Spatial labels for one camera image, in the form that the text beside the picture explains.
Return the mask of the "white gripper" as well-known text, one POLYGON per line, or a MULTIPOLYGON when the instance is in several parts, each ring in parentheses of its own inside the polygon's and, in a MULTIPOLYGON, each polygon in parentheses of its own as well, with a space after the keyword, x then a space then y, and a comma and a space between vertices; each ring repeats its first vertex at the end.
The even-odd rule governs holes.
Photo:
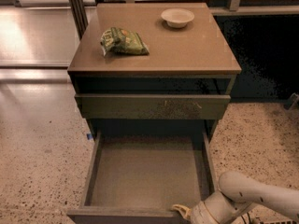
POLYGON ((222 202, 203 201, 191 209, 185 205, 173 204, 172 211, 177 211, 192 224, 224 224, 227 208, 222 202))

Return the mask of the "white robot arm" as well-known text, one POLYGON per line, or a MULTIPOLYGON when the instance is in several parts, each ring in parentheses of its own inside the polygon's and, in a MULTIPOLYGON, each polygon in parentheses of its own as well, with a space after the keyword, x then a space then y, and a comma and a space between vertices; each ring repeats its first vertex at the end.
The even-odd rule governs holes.
POLYGON ((231 224, 255 204, 299 221, 298 190, 266 185, 236 171, 222 173, 218 189, 193 208, 174 204, 172 209, 191 224, 231 224))

